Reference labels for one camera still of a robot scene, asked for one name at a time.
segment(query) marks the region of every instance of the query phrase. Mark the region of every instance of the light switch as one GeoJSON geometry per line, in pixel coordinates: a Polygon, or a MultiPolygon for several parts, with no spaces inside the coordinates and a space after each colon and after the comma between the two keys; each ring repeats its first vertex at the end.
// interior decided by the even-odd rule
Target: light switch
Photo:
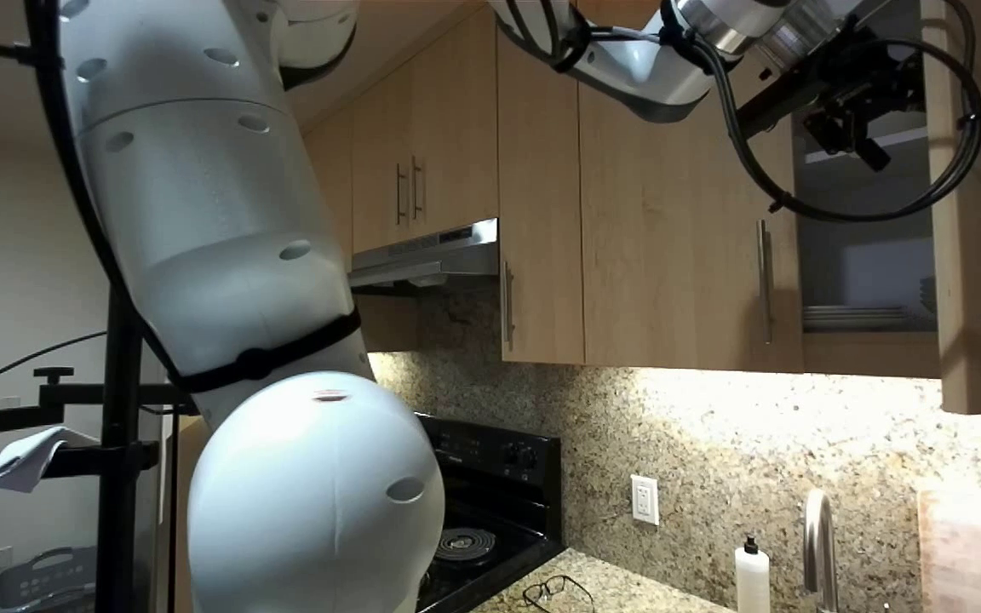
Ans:
{"type": "Polygon", "coordinates": [[[657,480],[630,475],[630,517],[662,525],[657,480]]]}

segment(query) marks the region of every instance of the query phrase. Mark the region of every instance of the stove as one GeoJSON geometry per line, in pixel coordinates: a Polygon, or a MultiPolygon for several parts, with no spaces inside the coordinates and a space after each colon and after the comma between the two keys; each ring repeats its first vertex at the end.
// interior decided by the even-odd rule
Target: stove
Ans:
{"type": "Polygon", "coordinates": [[[561,552],[560,441],[423,414],[445,528],[419,613],[468,613],[561,552]]]}

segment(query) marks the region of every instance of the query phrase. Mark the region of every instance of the metal stand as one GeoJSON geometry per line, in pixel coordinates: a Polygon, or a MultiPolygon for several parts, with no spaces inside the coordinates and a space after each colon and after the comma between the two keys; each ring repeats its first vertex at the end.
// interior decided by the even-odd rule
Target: metal stand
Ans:
{"type": "Polygon", "coordinates": [[[0,411],[0,431],[55,427],[66,404],[101,404],[101,443],[63,450],[46,478],[98,478],[96,609],[133,609],[138,478],[160,459],[160,443],[139,443],[139,404],[191,404],[172,385],[139,385],[145,323],[122,293],[109,295],[105,385],[63,385],[68,367],[40,367],[40,404],[0,411]]]}

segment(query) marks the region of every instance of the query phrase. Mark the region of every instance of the kitchen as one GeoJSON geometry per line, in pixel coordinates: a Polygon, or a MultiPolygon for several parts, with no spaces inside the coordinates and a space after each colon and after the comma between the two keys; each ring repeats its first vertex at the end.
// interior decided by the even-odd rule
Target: kitchen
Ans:
{"type": "MultiPolygon", "coordinates": [[[[578,186],[571,181],[528,185],[560,195],[578,186]]],[[[72,216],[66,186],[55,181],[55,161],[40,147],[12,147],[0,152],[0,365],[78,333],[82,320],[98,327],[105,312],[98,301],[105,288],[82,234],[68,221],[53,227],[46,216],[72,216]]],[[[518,301],[528,301],[523,286],[528,261],[516,267],[518,301]]],[[[776,609],[800,609],[809,604],[800,594],[800,504],[811,487],[822,487],[835,504],[843,604],[848,609],[920,605],[920,492],[981,487],[981,414],[942,411],[947,403],[942,377],[928,371],[920,377],[851,375],[858,367],[818,367],[822,375],[603,367],[617,355],[607,355],[603,365],[578,365],[570,357],[577,346],[565,346],[565,357],[524,357],[523,333],[518,346],[500,346],[508,317],[499,309],[499,293],[500,286],[484,286],[451,301],[419,301],[419,332],[437,332],[419,333],[425,350],[385,350],[376,365],[385,385],[417,408],[561,435],[565,542],[571,548],[733,605],[733,548],[750,531],[772,555],[776,609]],[[630,475],[657,478],[665,509],[657,528],[630,522],[630,475]]],[[[570,295],[570,286],[560,293],[565,308],[541,309],[551,323],[594,301],[570,295]]],[[[78,355],[93,375],[98,375],[98,360],[98,350],[78,355]]],[[[0,404],[30,396],[23,375],[0,383],[0,404]]],[[[23,525],[30,513],[22,509],[0,504],[0,525],[23,525]]]]}

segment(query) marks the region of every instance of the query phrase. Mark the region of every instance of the soap dispenser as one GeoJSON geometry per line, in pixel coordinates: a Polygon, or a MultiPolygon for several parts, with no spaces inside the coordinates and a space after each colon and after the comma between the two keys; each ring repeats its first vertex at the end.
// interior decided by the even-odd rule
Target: soap dispenser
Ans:
{"type": "Polygon", "coordinates": [[[737,613],[771,613],[771,557],[745,537],[737,552],[737,613]]]}

